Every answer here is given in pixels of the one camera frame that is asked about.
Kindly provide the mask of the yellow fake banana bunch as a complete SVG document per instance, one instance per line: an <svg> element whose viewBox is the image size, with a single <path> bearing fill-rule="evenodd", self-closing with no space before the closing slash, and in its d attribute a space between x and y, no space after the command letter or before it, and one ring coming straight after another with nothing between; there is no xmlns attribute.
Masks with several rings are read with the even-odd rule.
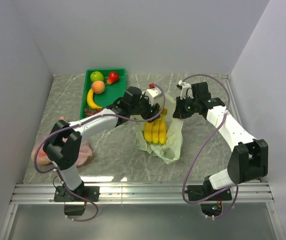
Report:
<svg viewBox="0 0 286 240"><path fill-rule="evenodd" d="M165 116L168 110L164 108L160 118L153 122L146 122L143 129L143 137L147 143L154 145L164 145L167 141L167 123Z"/></svg>

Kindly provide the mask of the light green plastic bag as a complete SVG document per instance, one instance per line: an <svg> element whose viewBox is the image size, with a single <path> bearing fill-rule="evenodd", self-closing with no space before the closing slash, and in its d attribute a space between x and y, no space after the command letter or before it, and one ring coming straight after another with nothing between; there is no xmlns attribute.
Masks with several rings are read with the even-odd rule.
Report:
<svg viewBox="0 0 286 240"><path fill-rule="evenodd" d="M160 97L156 102L161 107L164 106L164 110L160 118L151 123L136 124L136 145L140 150L158 156L166 164L171 164L180 158L183 120L173 118L176 102L170 95L166 93L165 98Z"/></svg>

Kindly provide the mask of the orange fake peach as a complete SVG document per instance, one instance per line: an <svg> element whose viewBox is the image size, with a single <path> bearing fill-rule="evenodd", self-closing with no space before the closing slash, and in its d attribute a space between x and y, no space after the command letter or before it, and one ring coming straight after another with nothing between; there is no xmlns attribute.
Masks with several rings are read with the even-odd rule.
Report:
<svg viewBox="0 0 286 240"><path fill-rule="evenodd" d="M105 82L101 80L94 81L91 85L91 89L95 94L102 94L105 91Z"/></svg>

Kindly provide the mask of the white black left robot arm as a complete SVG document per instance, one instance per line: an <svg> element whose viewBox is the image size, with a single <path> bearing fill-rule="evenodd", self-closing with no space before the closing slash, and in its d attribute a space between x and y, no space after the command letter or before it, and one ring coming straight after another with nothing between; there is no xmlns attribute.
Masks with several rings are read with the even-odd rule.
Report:
<svg viewBox="0 0 286 240"><path fill-rule="evenodd" d="M130 121L131 116L139 115L146 122L159 118L164 107L157 99L164 97L164 91L157 84L152 83L146 91L131 86L122 97L92 116L70 123L64 120L55 123L42 149L56 167L68 198L78 201L86 195L76 167L82 139L116 128Z"/></svg>

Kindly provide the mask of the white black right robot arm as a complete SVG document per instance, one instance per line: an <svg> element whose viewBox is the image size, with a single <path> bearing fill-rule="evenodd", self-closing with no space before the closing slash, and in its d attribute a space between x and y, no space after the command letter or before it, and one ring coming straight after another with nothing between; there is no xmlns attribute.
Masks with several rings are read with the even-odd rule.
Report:
<svg viewBox="0 0 286 240"><path fill-rule="evenodd" d="M227 167L204 179L203 194L207 199L216 199L223 188L268 174L268 143L249 134L229 113L220 98L201 100L177 97L173 117L186 119L193 114L199 114L211 123L231 150Z"/></svg>

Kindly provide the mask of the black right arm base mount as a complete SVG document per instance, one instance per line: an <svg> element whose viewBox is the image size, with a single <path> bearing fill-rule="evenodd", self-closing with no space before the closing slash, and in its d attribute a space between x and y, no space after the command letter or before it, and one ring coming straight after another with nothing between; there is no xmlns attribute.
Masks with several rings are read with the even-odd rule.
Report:
<svg viewBox="0 0 286 240"><path fill-rule="evenodd" d="M218 218L223 214L223 202L232 200L231 190L214 190L204 185L190 184L184 191L189 202L200 203L201 213L205 218Z"/></svg>

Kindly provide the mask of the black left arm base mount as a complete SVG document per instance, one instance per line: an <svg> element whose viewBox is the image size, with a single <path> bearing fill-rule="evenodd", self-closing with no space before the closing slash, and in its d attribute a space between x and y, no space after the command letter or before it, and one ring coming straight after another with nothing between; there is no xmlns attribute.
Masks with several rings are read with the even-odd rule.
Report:
<svg viewBox="0 0 286 240"><path fill-rule="evenodd" d="M87 204L95 203L99 200L99 186L85 186L79 195L81 198L72 195L63 186L56 187L53 201L64 203L64 214L69 217L82 216L85 213Z"/></svg>

